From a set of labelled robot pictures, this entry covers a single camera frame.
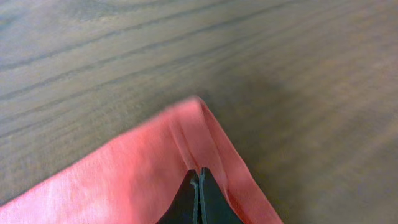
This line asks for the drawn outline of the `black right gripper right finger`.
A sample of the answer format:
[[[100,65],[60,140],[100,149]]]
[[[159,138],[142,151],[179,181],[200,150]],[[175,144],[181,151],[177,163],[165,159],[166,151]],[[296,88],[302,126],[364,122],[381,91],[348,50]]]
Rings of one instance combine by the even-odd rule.
[[[211,170],[203,167],[199,178],[201,222],[204,224],[243,224],[219,188]]]

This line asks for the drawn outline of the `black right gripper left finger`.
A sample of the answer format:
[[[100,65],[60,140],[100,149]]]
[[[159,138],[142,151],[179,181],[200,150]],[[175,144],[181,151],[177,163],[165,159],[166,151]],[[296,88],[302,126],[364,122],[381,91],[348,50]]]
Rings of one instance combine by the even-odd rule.
[[[198,224],[199,183],[195,170],[189,170],[170,207],[157,224]]]

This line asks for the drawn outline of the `red printed t-shirt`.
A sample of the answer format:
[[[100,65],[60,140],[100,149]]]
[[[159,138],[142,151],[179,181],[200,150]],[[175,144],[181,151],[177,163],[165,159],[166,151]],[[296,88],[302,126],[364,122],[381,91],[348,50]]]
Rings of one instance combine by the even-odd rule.
[[[197,97],[167,108],[1,207],[2,223],[155,223],[207,167],[244,223],[281,219]]]

